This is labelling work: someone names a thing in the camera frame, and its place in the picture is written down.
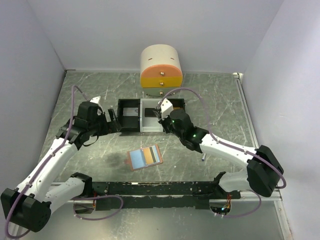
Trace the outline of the orange leather card holder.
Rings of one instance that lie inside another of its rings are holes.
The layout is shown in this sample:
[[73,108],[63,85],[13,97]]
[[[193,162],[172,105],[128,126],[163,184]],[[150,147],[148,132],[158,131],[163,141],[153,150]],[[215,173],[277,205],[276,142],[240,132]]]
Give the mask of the orange leather card holder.
[[153,167],[163,163],[163,158],[157,144],[128,151],[127,160],[132,171]]

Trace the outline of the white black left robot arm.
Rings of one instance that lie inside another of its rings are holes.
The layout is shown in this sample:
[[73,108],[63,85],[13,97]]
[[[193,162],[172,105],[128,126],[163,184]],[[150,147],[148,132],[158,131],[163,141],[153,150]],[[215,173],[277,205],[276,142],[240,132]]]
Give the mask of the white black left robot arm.
[[84,101],[79,105],[77,114],[59,129],[49,151],[35,169],[15,189],[6,188],[1,194],[1,205],[8,223],[36,233],[67,201],[94,196],[92,178],[79,172],[72,174],[56,189],[50,189],[50,186],[90,137],[99,138],[120,131],[115,111],[110,108],[108,114],[110,121],[96,102]]

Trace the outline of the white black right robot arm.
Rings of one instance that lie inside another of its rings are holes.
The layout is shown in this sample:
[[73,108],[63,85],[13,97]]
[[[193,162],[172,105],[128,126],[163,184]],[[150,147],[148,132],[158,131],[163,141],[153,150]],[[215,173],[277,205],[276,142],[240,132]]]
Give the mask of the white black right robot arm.
[[229,192],[251,190],[263,197],[270,197],[278,187],[284,170],[272,150],[261,145],[247,147],[212,137],[208,130],[194,126],[190,116],[181,108],[164,115],[160,109],[154,111],[158,122],[166,133],[178,137],[181,144],[191,151],[215,155],[242,168],[236,173],[222,173],[212,193],[223,199]]

